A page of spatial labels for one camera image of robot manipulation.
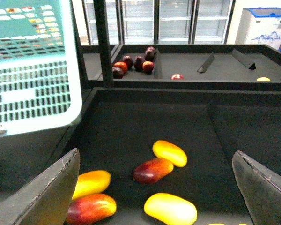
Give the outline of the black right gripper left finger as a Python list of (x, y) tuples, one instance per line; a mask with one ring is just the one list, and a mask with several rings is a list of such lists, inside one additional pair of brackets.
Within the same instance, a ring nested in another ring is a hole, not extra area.
[(0, 202), (0, 225), (61, 225), (78, 180), (80, 153), (72, 149)]

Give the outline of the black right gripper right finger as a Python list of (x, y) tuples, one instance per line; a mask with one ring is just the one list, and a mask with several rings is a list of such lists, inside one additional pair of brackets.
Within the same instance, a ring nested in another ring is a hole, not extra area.
[(241, 151), (232, 169), (253, 223), (281, 225), (281, 176)]

